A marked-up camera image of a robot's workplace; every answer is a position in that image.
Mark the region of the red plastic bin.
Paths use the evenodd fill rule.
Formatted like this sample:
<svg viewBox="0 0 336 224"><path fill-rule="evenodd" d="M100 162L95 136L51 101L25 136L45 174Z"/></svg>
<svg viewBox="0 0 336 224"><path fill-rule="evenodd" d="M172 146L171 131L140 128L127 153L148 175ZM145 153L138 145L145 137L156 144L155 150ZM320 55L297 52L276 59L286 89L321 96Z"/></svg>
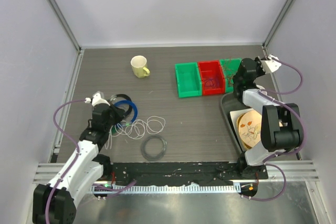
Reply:
<svg viewBox="0 0 336 224"><path fill-rule="evenodd" d="M202 81L202 95L225 93L225 78L219 60L199 61L199 74Z"/></svg>

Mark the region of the dark grey tray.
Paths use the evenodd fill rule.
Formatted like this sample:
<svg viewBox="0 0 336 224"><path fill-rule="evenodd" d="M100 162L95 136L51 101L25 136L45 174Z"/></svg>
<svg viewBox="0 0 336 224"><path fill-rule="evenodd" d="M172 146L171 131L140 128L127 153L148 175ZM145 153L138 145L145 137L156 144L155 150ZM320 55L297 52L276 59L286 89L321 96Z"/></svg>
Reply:
<svg viewBox="0 0 336 224"><path fill-rule="evenodd" d="M228 131L228 135L230 141L233 143L235 150L238 154L241 154L243 151L246 151L245 147L243 146L241 140L236 137L236 134L233 131L233 124L230 118L230 111L237 111L247 109L249 107L241 104L232 93L227 93L222 96L220 100L220 107L222 110L222 114L224 117L224 122L226 125L226 129Z"/></svg>

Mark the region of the yellow ceramic mug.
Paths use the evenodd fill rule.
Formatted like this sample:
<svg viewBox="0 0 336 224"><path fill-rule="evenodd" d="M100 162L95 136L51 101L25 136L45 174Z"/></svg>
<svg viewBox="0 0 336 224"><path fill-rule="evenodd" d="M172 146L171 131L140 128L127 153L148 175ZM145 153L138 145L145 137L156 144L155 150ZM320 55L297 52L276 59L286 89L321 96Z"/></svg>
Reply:
<svg viewBox="0 0 336 224"><path fill-rule="evenodd" d="M150 76L150 70L147 66L147 59L144 56L134 56L131 61L131 67L133 70L134 75L137 78L145 78Z"/></svg>

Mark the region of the white square plate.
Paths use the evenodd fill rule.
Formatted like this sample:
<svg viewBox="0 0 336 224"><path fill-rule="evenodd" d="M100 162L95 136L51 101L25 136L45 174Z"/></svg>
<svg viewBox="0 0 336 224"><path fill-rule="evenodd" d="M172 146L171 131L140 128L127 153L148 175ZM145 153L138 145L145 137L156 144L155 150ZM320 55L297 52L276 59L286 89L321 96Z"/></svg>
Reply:
<svg viewBox="0 0 336 224"><path fill-rule="evenodd" d="M237 138L239 138L237 120L241 115L243 115L243 114L245 114L245 113L247 113L251 110L253 110L253 109L252 108L247 108L247 109L243 109L243 110L230 111L229 114L230 114L230 118L231 118L231 121L232 121L232 124L233 124L233 131L236 134Z"/></svg>

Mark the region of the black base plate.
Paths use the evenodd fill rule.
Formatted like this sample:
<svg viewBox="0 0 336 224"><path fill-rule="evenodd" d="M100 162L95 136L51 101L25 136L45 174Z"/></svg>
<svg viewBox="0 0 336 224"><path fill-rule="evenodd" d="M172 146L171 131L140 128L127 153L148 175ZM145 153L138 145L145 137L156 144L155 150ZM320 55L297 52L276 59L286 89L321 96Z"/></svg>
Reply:
<svg viewBox="0 0 336 224"><path fill-rule="evenodd" d="M199 186L232 185L234 180L268 179L264 165L242 168L233 162L143 162L113 163L115 183L126 186L179 187L196 183Z"/></svg>

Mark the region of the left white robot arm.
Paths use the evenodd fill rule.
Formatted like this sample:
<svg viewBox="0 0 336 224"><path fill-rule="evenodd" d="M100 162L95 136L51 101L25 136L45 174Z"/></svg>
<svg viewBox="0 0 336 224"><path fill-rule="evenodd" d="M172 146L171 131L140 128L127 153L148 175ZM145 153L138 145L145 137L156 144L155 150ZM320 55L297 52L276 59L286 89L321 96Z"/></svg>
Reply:
<svg viewBox="0 0 336 224"><path fill-rule="evenodd" d="M99 152L111 128L124 118L124 110L108 102L93 107L88 126L62 169L33 193L33 223L73 223L77 207L91 185L107 181L112 174L110 158Z"/></svg>

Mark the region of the left green plastic bin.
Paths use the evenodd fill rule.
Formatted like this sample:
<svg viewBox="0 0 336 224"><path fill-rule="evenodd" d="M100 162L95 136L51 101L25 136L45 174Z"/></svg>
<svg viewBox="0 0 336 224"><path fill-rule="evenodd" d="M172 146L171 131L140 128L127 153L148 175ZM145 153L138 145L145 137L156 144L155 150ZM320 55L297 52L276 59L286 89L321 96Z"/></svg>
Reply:
<svg viewBox="0 0 336 224"><path fill-rule="evenodd" d="M202 81L196 62L177 63L175 65L175 75L179 98L202 95Z"/></svg>

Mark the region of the bird pattern plate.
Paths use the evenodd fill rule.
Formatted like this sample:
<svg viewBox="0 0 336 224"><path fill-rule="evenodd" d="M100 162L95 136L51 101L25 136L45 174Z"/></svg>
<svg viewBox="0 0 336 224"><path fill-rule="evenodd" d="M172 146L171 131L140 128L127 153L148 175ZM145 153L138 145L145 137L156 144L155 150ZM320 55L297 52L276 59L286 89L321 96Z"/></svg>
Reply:
<svg viewBox="0 0 336 224"><path fill-rule="evenodd" d="M261 141L261 118L257 111L249 110L237 119L238 137L247 150Z"/></svg>

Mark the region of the green plastic bin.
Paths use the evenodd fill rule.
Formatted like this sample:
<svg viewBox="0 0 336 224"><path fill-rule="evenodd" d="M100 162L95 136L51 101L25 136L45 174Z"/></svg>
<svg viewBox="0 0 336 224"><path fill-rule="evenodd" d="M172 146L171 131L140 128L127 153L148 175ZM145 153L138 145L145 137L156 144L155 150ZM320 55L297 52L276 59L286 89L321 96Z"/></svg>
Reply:
<svg viewBox="0 0 336 224"><path fill-rule="evenodd" d="M202 81L196 62L177 63L175 65L175 75L179 98L202 95Z"/></svg>
<svg viewBox="0 0 336 224"><path fill-rule="evenodd" d="M234 84L233 77L237 73L241 60L242 60L241 58L229 58L229 59L221 59L219 61L225 78L226 93L233 92L233 84Z"/></svg>

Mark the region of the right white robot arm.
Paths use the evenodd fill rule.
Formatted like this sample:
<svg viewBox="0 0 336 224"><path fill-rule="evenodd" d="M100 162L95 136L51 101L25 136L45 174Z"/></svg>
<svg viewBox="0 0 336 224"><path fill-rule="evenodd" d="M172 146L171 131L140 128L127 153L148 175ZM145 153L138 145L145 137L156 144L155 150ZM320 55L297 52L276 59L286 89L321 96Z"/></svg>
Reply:
<svg viewBox="0 0 336 224"><path fill-rule="evenodd" d="M237 173L242 179L250 179L256 167L273 157L299 152L306 142L305 125L298 106L272 98L269 90L255 84L257 78L277 71L284 64L273 55L244 58L233 77L235 98L261 115L261 140L243 152L237 161Z"/></svg>

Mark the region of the right green plastic bin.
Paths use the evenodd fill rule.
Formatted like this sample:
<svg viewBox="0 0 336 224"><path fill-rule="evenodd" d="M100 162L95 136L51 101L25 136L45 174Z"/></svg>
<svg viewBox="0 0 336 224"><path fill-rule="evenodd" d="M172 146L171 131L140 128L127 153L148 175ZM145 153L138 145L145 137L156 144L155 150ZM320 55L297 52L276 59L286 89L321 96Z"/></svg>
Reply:
<svg viewBox="0 0 336 224"><path fill-rule="evenodd" d="M241 58L229 58L229 59L221 59L219 61L225 78L226 93L233 92L233 84L234 84L233 77L237 73L241 60L242 60Z"/></svg>

